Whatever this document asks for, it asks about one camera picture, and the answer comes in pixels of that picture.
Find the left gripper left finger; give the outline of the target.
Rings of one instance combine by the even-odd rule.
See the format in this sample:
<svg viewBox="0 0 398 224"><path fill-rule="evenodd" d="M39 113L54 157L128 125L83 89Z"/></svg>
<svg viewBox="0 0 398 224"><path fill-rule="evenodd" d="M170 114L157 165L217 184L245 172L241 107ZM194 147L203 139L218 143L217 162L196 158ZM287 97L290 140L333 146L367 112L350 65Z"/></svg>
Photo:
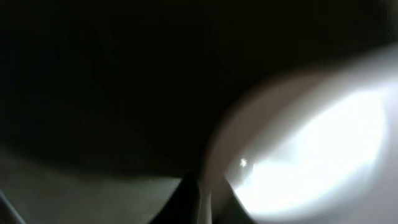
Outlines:
<svg viewBox="0 0 398 224"><path fill-rule="evenodd" d="M22 223L149 223L180 181L74 173L1 149L1 196Z"/></svg>

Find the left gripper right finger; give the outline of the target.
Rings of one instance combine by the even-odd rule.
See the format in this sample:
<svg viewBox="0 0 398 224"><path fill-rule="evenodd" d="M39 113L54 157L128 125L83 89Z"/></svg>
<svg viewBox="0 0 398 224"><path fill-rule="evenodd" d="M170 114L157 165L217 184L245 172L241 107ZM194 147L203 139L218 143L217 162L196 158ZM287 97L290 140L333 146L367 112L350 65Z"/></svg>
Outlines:
<svg viewBox="0 0 398 224"><path fill-rule="evenodd" d="M241 207L226 179L213 191L213 223L215 224L254 224Z"/></svg>

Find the pink white bowl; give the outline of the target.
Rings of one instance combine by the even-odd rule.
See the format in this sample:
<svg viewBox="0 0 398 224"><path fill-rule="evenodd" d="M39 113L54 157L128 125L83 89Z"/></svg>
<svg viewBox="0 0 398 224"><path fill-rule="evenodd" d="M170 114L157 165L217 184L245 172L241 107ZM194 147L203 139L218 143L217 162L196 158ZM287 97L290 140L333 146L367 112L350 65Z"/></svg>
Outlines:
<svg viewBox="0 0 398 224"><path fill-rule="evenodd" d="M397 45L255 88L209 144L195 223L223 179L254 223L396 223Z"/></svg>

